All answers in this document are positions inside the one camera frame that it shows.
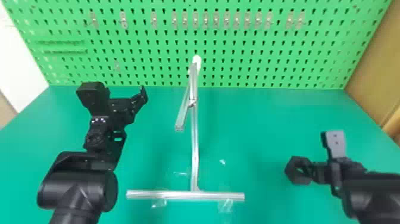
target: green tabletop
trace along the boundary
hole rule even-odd
[[[50,87],[0,131],[2,223],[47,223],[36,205],[57,154],[83,150],[89,112],[76,87]],[[112,87],[129,97],[137,87]],[[147,88],[149,101],[126,128],[115,170],[118,201],[99,223],[356,223],[328,186],[294,186],[283,170],[292,155],[325,161],[320,132],[343,129],[347,153],[366,168],[400,172],[398,147],[342,91],[199,90],[199,187],[243,191],[244,203],[129,201],[127,189],[188,190],[190,122],[174,131],[183,88]]]

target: metal bracket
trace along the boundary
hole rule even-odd
[[[126,13],[124,11],[120,12],[120,17],[121,17],[121,26],[123,29],[128,28],[128,21],[126,20]]]
[[[236,12],[235,15],[233,16],[233,28],[238,29],[240,28],[240,12]]]
[[[224,13],[224,21],[223,21],[224,29],[228,29],[229,28],[229,18],[230,18],[229,11],[226,11]]]
[[[218,29],[218,25],[220,24],[220,14],[217,11],[214,12],[214,18],[212,22],[214,23],[214,29]]]
[[[172,28],[178,29],[178,16],[175,11],[172,12]]]
[[[305,24],[305,13],[301,12],[299,17],[297,18],[296,29],[301,29],[301,27]]]
[[[250,24],[251,24],[251,13],[250,12],[246,12],[245,13],[245,29],[250,28]]]
[[[210,22],[210,17],[208,12],[203,13],[203,29],[208,29],[208,23]]]
[[[265,28],[265,29],[271,28],[271,25],[272,25],[272,18],[273,18],[272,12],[268,12],[268,13],[267,13],[267,16],[266,16],[266,18],[265,18],[265,24],[264,24],[264,28]]]
[[[291,11],[289,13],[289,15],[287,16],[287,20],[286,20],[286,28],[290,29],[293,25],[293,16],[294,16],[294,12]]]
[[[197,29],[199,27],[199,13],[194,11],[192,14],[192,24],[193,24],[193,29]]]
[[[97,22],[96,14],[95,12],[90,12],[90,20],[92,21],[93,26],[98,29],[99,28],[99,23]]]
[[[255,22],[254,22],[254,28],[255,29],[259,29],[262,22],[263,22],[263,14],[261,12],[256,13]]]
[[[198,142],[198,93],[197,81],[198,73],[201,69],[201,57],[195,55],[190,64],[189,84],[186,87],[182,104],[179,108],[178,116],[175,122],[175,130],[181,131],[185,125],[186,115],[191,109],[191,132],[192,132],[192,174],[190,177],[190,191],[146,191],[146,190],[128,190],[126,197],[128,199],[169,199],[169,200],[234,200],[244,201],[244,192],[207,192],[201,191],[198,187],[199,173],[199,142]]]
[[[182,28],[188,28],[188,12],[186,11],[182,12]]]
[[[323,147],[328,150],[329,158],[346,157],[346,137],[342,130],[331,130],[321,134]]]
[[[151,24],[153,28],[157,29],[157,14],[155,12],[151,12]]]

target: vertical metal bar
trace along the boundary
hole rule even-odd
[[[199,176],[199,142],[198,142],[198,122],[197,122],[197,63],[193,63],[189,70],[189,99],[192,105],[192,176],[190,179],[190,190],[199,191],[198,176]]]

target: wooden panel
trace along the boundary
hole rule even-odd
[[[400,1],[392,1],[346,91],[384,126],[400,100]]]
[[[17,113],[0,92],[0,129],[2,129]]]

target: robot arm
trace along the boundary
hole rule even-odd
[[[114,207],[114,169],[126,139],[124,128],[148,100],[143,87],[131,98],[110,99],[101,82],[82,83],[77,95],[92,115],[83,144],[86,152],[60,153],[39,188],[39,207],[55,209],[51,224],[94,224]]]
[[[400,175],[368,172],[361,163],[346,157],[342,131],[321,134],[328,151],[325,163],[312,163],[305,157],[292,157],[285,174],[293,184],[312,181],[328,184],[331,193],[342,200],[343,209],[361,224],[400,223]]]

